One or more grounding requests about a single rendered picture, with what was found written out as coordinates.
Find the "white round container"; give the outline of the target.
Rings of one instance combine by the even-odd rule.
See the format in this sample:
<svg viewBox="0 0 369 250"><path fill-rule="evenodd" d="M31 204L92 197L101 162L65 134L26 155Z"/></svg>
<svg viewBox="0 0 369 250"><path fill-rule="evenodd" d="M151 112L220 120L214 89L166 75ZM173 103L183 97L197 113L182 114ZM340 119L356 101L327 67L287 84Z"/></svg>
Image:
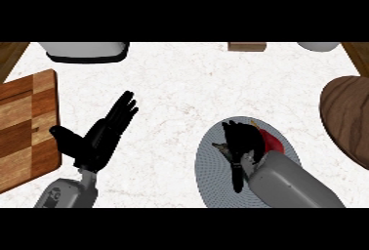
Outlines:
<svg viewBox="0 0 369 250"><path fill-rule="evenodd" d="M299 42L299 45L309 51L330 52L338 46L338 42Z"/></svg>

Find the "checkered wooden cutting board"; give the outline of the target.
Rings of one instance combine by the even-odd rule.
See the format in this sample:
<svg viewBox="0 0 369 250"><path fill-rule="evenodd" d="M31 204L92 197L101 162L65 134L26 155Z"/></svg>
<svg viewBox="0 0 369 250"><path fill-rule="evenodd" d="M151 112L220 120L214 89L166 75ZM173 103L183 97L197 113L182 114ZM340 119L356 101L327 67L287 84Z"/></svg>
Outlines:
<svg viewBox="0 0 369 250"><path fill-rule="evenodd" d="M58 76L48 69L0 85L0 193L62 163L49 128L59 125Z"/></svg>

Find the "white appliance with black base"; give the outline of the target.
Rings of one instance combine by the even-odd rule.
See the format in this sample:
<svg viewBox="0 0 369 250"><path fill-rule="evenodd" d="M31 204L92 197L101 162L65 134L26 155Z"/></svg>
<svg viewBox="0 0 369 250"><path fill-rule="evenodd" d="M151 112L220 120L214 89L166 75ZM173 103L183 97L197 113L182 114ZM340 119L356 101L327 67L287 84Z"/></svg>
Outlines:
<svg viewBox="0 0 369 250"><path fill-rule="evenodd" d="M129 42L40 42L57 63L119 63L129 53Z"/></svg>

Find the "small brown wooden block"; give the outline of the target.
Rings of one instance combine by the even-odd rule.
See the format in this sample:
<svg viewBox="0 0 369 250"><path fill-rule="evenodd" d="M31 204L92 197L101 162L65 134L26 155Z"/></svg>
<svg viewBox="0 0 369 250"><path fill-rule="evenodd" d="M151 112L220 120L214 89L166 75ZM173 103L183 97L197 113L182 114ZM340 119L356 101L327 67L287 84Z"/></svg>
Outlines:
<svg viewBox="0 0 369 250"><path fill-rule="evenodd" d="M237 52L265 52L268 49L266 42L229 42L228 50Z"/></svg>

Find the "dark wooden bowl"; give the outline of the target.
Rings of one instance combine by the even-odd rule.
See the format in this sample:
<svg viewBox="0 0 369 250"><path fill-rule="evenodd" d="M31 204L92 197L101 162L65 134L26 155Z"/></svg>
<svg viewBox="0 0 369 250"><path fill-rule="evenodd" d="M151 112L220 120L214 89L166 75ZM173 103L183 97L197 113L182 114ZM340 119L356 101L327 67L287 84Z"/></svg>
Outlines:
<svg viewBox="0 0 369 250"><path fill-rule="evenodd" d="M369 78L334 79L321 95L321 118L340 150L369 170Z"/></svg>

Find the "red eggplant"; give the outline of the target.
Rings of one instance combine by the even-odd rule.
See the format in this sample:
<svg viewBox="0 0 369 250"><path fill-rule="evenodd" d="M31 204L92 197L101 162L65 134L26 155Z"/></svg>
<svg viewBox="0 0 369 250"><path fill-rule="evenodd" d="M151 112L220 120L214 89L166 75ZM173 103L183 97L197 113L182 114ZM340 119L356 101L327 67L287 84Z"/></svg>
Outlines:
<svg viewBox="0 0 369 250"><path fill-rule="evenodd" d="M266 143L266 151L278 151L281 153L285 153L284 145L279 139L271 134L268 130L265 130L256 122L251 122L251 125L259 129L265 143Z"/></svg>

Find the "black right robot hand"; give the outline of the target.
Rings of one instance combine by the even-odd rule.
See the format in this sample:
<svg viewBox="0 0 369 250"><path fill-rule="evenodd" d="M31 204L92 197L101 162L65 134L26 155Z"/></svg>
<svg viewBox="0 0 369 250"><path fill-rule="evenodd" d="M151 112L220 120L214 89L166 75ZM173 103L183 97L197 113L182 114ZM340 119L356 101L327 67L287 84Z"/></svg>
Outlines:
<svg viewBox="0 0 369 250"><path fill-rule="evenodd" d="M244 182L250 181L266 153L266 143L260 130L250 124L229 120L222 123L228 150L234 190L240 193Z"/></svg>

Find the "grey oval placemat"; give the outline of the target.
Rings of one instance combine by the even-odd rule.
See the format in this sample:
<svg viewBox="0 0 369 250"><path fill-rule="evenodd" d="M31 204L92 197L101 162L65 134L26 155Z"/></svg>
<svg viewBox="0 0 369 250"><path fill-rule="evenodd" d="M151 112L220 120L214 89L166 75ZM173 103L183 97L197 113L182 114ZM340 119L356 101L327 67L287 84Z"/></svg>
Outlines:
<svg viewBox="0 0 369 250"><path fill-rule="evenodd" d="M213 146L213 144L226 143L222 123L231 120L244 124L256 123L262 129L268 130L284 145L285 156L300 164L300 158L288 139L269 123L254 117L229 117L212 127L200 143L195 161L200 194L209 208L269 208L248 188L248 183L244 183L240 193L234 191L231 164Z"/></svg>

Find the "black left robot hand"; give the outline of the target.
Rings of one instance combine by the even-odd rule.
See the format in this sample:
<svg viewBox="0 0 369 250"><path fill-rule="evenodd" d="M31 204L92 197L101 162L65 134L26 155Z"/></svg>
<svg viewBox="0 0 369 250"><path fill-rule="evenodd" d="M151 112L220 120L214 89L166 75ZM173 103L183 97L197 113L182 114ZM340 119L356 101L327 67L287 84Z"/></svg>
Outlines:
<svg viewBox="0 0 369 250"><path fill-rule="evenodd" d="M76 159L74 166L93 173L99 172L111 159L121 135L139 111L135 93L126 91L107 116L101 118L82 137L61 125L49 129L58 150Z"/></svg>

